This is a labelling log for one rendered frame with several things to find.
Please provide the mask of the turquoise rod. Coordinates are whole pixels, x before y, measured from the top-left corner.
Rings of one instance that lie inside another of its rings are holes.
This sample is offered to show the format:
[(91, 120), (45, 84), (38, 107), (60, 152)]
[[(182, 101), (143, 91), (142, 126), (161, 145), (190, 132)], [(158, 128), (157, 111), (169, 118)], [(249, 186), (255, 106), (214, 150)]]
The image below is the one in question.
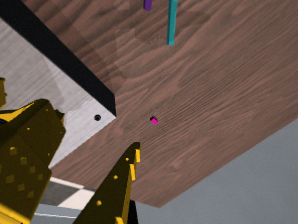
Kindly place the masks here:
[(176, 12), (177, 12), (177, 0), (169, 0), (167, 45), (174, 45)]

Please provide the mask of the purple rod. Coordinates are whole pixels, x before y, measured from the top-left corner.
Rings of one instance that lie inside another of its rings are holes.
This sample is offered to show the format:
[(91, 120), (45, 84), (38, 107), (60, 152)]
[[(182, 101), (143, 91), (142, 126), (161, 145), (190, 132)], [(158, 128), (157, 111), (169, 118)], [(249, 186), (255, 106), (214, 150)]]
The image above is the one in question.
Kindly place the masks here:
[(152, 6), (152, 0), (144, 0), (143, 10), (150, 11)]

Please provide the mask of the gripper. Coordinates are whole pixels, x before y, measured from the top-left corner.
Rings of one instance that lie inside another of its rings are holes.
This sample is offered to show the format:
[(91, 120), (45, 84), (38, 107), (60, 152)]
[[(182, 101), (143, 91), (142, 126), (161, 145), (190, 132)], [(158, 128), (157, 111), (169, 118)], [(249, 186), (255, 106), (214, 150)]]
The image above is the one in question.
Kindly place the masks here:
[(140, 142), (126, 149), (72, 224), (127, 224), (140, 152)]

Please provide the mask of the small magenta block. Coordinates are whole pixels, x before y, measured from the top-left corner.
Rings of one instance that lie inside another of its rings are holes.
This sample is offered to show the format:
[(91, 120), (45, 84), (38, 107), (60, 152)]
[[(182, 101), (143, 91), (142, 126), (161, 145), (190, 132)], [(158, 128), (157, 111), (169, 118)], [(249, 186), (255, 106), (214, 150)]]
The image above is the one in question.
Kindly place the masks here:
[(157, 121), (153, 116), (150, 118), (150, 120), (151, 120), (154, 124), (157, 124), (157, 123), (158, 123), (158, 121)]

